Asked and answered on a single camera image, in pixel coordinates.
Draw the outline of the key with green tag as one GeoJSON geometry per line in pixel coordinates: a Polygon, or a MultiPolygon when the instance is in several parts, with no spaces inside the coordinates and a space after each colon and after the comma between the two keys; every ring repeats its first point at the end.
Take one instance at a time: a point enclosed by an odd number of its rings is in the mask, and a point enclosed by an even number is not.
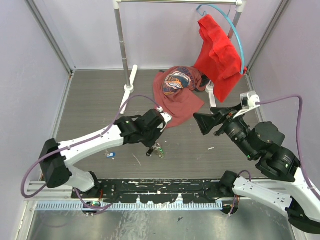
{"type": "Polygon", "coordinates": [[[158,154],[160,159],[163,159],[165,157],[165,153],[161,147],[158,149],[158,154]]]}

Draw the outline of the large metal keyring with clips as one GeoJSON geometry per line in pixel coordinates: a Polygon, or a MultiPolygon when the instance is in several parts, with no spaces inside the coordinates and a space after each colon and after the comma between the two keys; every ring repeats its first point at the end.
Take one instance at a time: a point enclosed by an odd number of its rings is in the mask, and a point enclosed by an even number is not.
{"type": "Polygon", "coordinates": [[[162,148],[161,147],[161,145],[158,143],[158,142],[156,142],[155,144],[154,144],[154,146],[153,146],[153,149],[154,149],[154,152],[156,153],[156,155],[159,157],[159,148],[162,148]]]}

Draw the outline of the key with black tag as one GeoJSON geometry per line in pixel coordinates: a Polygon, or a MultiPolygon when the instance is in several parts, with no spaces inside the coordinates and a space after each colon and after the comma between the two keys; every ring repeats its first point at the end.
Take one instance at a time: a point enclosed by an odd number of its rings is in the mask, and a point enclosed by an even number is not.
{"type": "Polygon", "coordinates": [[[146,152],[146,156],[151,157],[153,152],[154,152],[154,149],[152,147],[149,148],[149,150],[146,152]]]}

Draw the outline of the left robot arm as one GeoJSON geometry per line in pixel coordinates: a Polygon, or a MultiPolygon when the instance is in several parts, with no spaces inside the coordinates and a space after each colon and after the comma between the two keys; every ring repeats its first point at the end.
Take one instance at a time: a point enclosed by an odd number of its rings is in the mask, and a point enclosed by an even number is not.
{"type": "Polygon", "coordinates": [[[54,189],[66,185],[88,198],[97,197],[101,185],[96,175],[76,168],[75,164],[103,150],[127,144],[141,143],[151,149],[171,120],[170,114],[151,109],[144,115],[122,116],[106,128],[77,139],[47,140],[40,154],[46,187],[54,189]]]}

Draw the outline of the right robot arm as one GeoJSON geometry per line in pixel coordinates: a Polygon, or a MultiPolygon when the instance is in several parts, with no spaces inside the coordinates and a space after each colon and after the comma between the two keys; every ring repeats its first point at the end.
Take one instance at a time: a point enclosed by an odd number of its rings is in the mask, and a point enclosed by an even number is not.
{"type": "Polygon", "coordinates": [[[251,129],[238,114],[240,110],[240,105],[213,107],[211,114],[194,113],[193,117],[203,135],[218,126],[215,136],[227,135],[249,161],[257,162],[255,167],[265,177],[280,184],[287,193],[269,190],[228,170],[219,180],[220,193],[250,198],[281,213],[295,228],[318,235],[320,201],[303,179],[301,161],[282,146],[285,135],[270,121],[251,129]]]}

